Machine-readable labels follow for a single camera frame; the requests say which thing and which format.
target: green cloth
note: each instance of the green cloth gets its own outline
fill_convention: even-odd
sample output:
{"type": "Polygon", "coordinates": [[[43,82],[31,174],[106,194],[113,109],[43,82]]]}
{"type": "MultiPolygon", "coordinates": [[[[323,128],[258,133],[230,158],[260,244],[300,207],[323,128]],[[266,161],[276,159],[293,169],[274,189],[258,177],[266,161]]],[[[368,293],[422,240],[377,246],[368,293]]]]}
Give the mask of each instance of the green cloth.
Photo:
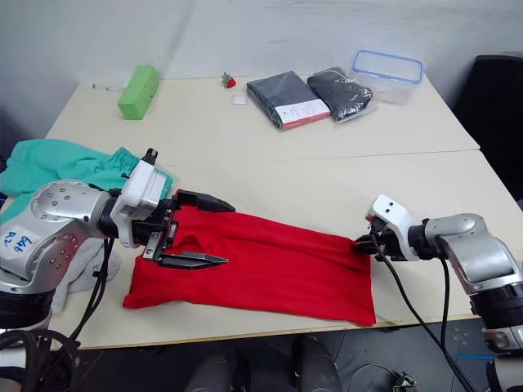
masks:
{"type": "MultiPolygon", "coordinates": [[[[112,156],[64,140],[35,139],[18,143],[0,173],[0,192],[16,198],[0,216],[5,222],[20,214],[34,192],[55,180],[78,180],[102,189],[122,188],[125,178],[140,159],[120,147],[112,156]]],[[[162,197],[172,185],[167,177],[162,197]]]]}

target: strawberry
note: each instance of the strawberry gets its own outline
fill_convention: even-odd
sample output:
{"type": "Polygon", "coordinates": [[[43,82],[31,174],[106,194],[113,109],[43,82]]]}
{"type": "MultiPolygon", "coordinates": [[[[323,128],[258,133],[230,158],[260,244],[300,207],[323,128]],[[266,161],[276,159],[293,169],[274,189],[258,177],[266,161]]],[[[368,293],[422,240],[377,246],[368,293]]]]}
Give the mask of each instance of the strawberry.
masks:
{"type": "Polygon", "coordinates": [[[223,75],[221,76],[221,84],[225,88],[231,88],[231,87],[236,86],[236,81],[227,72],[224,72],[223,75]]]}

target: folded dark clothing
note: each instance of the folded dark clothing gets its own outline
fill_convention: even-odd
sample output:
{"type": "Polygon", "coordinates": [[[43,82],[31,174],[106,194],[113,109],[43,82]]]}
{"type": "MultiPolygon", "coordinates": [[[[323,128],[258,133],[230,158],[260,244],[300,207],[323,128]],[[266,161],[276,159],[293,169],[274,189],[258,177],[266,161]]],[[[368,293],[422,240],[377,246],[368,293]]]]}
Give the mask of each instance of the folded dark clothing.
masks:
{"type": "Polygon", "coordinates": [[[293,71],[247,83],[247,91],[280,129],[327,118],[329,108],[293,71]]]}
{"type": "Polygon", "coordinates": [[[307,79],[307,84],[329,107],[337,123],[362,114],[373,99],[370,88],[349,78],[339,67],[314,74],[307,79]]]}

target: white wall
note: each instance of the white wall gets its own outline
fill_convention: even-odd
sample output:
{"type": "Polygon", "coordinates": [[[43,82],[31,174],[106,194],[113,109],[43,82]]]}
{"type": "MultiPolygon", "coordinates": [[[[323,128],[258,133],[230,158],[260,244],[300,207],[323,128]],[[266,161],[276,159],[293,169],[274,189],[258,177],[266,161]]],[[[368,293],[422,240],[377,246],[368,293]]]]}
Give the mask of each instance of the white wall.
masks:
{"type": "Polygon", "coordinates": [[[419,58],[452,103],[478,54],[523,51],[521,0],[2,0],[2,110],[45,136],[78,81],[308,74],[360,48],[419,58]]]}

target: blue lid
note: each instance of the blue lid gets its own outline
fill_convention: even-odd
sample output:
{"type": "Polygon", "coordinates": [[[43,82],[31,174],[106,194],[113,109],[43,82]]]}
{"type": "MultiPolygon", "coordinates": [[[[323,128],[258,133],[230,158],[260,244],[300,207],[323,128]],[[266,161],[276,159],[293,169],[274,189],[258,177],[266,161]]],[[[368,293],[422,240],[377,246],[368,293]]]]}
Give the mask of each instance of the blue lid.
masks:
{"type": "Polygon", "coordinates": [[[379,51],[359,51],[352,69],[360,74],[412,84],[419,84],[423,76],[421,61],[379,51]]]}

